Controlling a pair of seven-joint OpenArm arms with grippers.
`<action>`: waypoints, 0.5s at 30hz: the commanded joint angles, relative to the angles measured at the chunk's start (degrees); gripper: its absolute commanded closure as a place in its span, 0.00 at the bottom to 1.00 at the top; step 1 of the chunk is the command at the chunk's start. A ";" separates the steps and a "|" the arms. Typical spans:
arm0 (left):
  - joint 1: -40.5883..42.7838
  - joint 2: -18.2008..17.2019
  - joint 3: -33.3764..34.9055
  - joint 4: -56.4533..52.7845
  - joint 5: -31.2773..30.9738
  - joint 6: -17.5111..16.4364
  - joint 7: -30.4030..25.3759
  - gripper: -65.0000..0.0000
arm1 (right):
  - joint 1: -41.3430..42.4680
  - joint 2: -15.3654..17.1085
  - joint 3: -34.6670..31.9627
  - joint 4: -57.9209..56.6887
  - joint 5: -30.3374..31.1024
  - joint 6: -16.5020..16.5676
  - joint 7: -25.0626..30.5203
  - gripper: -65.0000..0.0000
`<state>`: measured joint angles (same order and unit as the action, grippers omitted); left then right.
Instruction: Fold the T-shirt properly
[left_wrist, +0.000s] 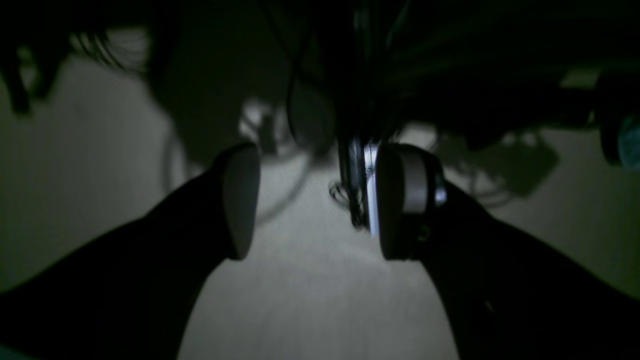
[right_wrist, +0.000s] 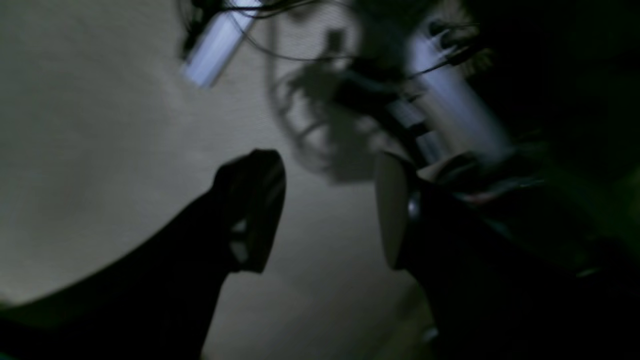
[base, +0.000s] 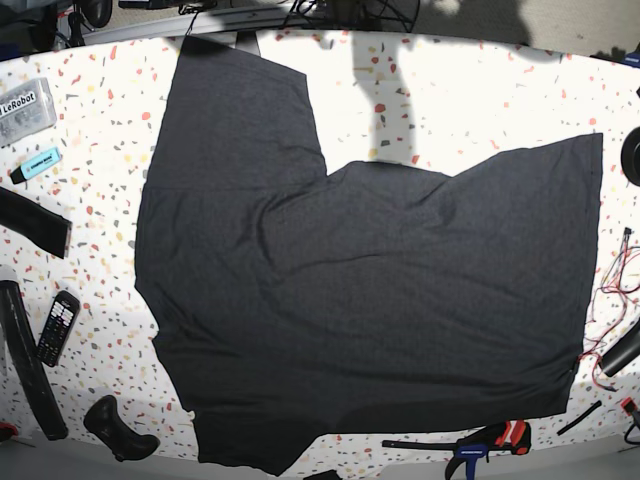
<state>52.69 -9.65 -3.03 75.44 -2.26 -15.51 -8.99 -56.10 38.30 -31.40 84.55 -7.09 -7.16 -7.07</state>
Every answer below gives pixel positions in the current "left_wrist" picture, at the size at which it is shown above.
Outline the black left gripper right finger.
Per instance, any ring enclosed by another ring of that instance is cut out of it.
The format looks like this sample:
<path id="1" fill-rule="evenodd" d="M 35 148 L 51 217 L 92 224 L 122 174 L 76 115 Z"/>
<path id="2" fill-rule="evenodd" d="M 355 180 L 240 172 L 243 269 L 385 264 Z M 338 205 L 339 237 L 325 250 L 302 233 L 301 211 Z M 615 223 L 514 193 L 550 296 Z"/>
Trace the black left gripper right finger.
<path id="1" fill-rule="evenodd" d="M 420 262 L 462 360 L 637 360 L 639 301 L 494 218 L 417 146 L 381 145 L 382 255 Z"/>

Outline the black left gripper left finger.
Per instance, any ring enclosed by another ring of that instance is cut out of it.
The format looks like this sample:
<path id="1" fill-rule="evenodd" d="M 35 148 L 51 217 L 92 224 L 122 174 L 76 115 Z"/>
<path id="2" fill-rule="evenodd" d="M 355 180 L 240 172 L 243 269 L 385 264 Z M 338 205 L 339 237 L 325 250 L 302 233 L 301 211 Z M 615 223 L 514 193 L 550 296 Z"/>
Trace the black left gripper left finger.
<path id="1" fill-rule="evenodd" d="M 39 360 L 175 360 L 202 287 L 247 257 L 261 167 L 253 143 L 149 213 L 1 294 L 1 344 Z"/>

